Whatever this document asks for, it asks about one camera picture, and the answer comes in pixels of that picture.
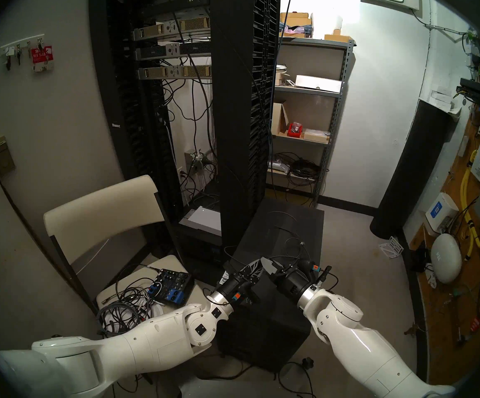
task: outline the chair backrest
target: chair backrest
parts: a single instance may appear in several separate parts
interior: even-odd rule
[[[55,237],[72,264],[94,245],[120,232],[164,221],[148,175],[93,192],[44,215],[49,237]]]

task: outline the metal shelf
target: metal shelf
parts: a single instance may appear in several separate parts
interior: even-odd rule
[[[281,132],[281,133],[278,133],[277,135],[273,135],[273,138],[278,138],[278,139],[284,138],[286,140],[291,140],[291,141],[295,141],[295,142],[300,142],[300,143],[306,142],[306,143],[309,143],[309,144],[323,145],[325,147],[329,143],[329,141],[320,142],[320,141],[305,140],[303,138],[303,136],[304,136],[304,134],[301,134],[301,138],[289,137],[286,134]]]
[[[282,44],[347,50],[347,48],[349,47],[349,44],[354,46],[356,43],[354,42],[354,40],[350,40],[349,42],[342,42],[342,41],[315,40],[313,38],[284,37],[282,39]]]
[[[302,88],[302,87],[291,86],[291,85],[276,85],[275,91],[296,92],[296,93],[299,92],[301,94],[310,94],[314,96],[332,97],[332,98],[339,98],[341,96],[339,92],[314,90],[312,88]]]
[[[336,99],[334,102],[334,108],[332,110],[332,118],[329,124],[329,131],[331,133],[329,143],[324,144],[324,143],[309,141],[305,139],[286,137],[286,136],[276,136],[276,138],[288,138],[290,140],[295,140],[295,142],[310,142],[310,143],[323,145],[323,153],[322,153],[321,162],[320,162],[320,176],[319,176],[319,179],[314,184],[315,186],[312,190],[312,199],[315,205],[317,203],[319,194],[321,192],[321,189],[325,180],[326,170],[327,170],[327,167],[330,161],[330,155],[332,152],[332,141],[334,140],[334,137],[337,135],[337,132],[338,132],[339,121],[341,117],[341,109],[342,109],[342,99],[343,99],[343,94],[346,91],[345,83],[347,82],[347,79],[348,79],[348,66],[349,66],[350,57],[352,55],[352,50],[356,45],[356,42],[352,39],[348,40],[347,42],[341,42],[341,41],[316,40],[312,38],[284,37],[282,40],[282,44],[297,46],[298,47],[297,51],[299,51],[300,47],[303,47],[303,48],[316,47],[316,48],[326,48],[326,49],[338,49],[338,50],[344,51],[343,60],[341,63],[341,72],[339,77],[339,81],[341,81],[342,85],[341,85],[341,91],[339,93],[314,90],[309,88],[299,88],[299,87],[294,87],[289,85],[278,85],[274,87],[275,92],[277,91],[287,92],[287,93],[295,92],[295,93],[309,94],[309,95],[322,96],[322,97],[332,97]]]
[[[268,173],[271,174],[271,168],[268,168],[267,171],[268,171]],[[274,174],[274,175],[275,175],[275,174],[276,174],[276,175],[284,175],[285,177],[288,176],[288,174],[286,174],[284,171],[279,171],[279,170],[277,170],[277,169],[274,169],[274,170],[273,170],[273,174]],[[312,179],[312,178],[298,177],[297,175],[294,175],[294,174],[290,174],[290,177],[291,177],[291,178],[296,178],[296,179],[303,179],[303,180],[305,180],[305,181],[314,181],[314,179]]]

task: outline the key tag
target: key tag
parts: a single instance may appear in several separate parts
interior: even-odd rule
[[[21,45],[17,44],[17,52],[15,53],[15,57],[17,57],[17,61],[19,65],[21,65],[21,55],[22,55]]]
[[[53,69],[52,46],[43,47],[43,39],[37,40],[37,47],[31,50],[33,60],[33,70],[35,72],[50,71]]]
[[[4,58],[6,60],[4,64],[6,64],[6,69],[8,71],[11,70],[11,57],[13,57],[14,55],[15,55],[15,47],[13,46],[6,47],[6,49],[4,50]]]

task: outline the chair seat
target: chair seat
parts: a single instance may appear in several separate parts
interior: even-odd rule
[[[164,258],[161,258],[160,260],[152,262],[151,264],[148,264],[149,258],[152,258],[151,254],[144,259],[142,264],[152,266],[158,269],[171,269],[172,271],[187,272],[175,255],[168,255]],[[151,280],[154,280],[155,277],[157,277],[157,275],[158,275],[157,271],[154,271],[153,269],[149,269],[145,267],[140,268],[139,270],[133,272],[127,277],[122,278],[118,282],[118,292],[123,291],[128,285],[130,285],[133,281],[138,280],[139,278],[150,278],[150,280],[142,279],[135,282],[135,284],[133,284],[132,286],[148,288],[152,283]],[[115,284],[109,286],[108,288],[105,288],[100,294],[98,294],[96,296],[96,302],[98,304],[98,308],[102,308],[105,305],[109,305],[110,303],[117,301],[118,299],[117,297],[112,297],[109,300],[107,300],[105,303],[102,303],[103,301],[113,296],[114,294],[115,294]],[[192,289],[192,292],[190,292],[190,296],[188,297],[188,301],[186,301],[186,303],[200,303],[203,305],[206,303],[205,296],[203,295],[203,291],[201,290],[199,285],[194,284],[194,288]],[[162,307],[162,309],[165,314],[176,310],[175,307],[168,304]]]

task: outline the yellow cable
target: yellow cable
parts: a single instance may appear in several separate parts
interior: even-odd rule
[[[458,92],[455,93],[455,96],[454,96],[453,98],[457,97],[459,94],[468,94],[468,92],[466,92],[466,91],[458,91]]]
[[[470,155],[469,162],[471,164],[474,163],[477,152],[478,152],[478,150],[474,150],[472,152],[472,154]],[[467,169],[465,170],[465,175],[463,176],[463,180],[461,181],[461,191],[460,191],[460,193],[461,193],[461,205],[464,209],[467,208],[467,187],[468,187],[468,180],[469,180],[469,175],[470,175],[470,168],[471,168],[471,166],[467,167]],[[474,222],[472,221],[472,218],[470,216],[470,212],[469,212],[468,209],[465,211],[465,216],[464,217],[465,217],[465,222],[469,226],[470,232],[471,232],[470,248],[469,248],[469,252],[467,253],[467,257],[470,258],[470,254],[472,253],[473,241],[476,241],[476,245],[478,246],[478,248],[480,248],[480,240],[479,240],[478,233],[476,231],[476,228],[474,227]]]
[[[461,230],[461,238],[467,239],[471,237],[470,229],[468,225],[465,225],[465,227]]]

